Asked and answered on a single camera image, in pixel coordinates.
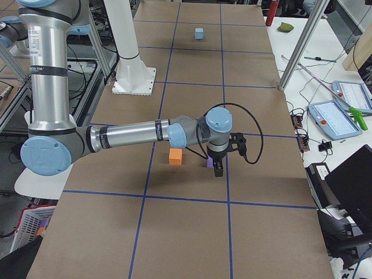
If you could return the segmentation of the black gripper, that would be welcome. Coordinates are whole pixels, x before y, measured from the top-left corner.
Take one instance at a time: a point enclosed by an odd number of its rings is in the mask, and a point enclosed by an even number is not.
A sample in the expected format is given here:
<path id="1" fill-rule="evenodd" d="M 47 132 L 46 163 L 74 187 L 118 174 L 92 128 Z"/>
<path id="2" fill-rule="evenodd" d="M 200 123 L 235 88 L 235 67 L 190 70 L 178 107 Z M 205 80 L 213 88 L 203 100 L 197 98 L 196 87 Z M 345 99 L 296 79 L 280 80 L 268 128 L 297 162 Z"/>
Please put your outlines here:
<path id="1" fill-rule="evenodd" d="M 221 152 L 207 151 L 208 157 L 210 156 L 213 159 L 215 177 L 223 176 L 223 158 L 226 156 L 226 154 L 227 153 L 225 151 Z"/>

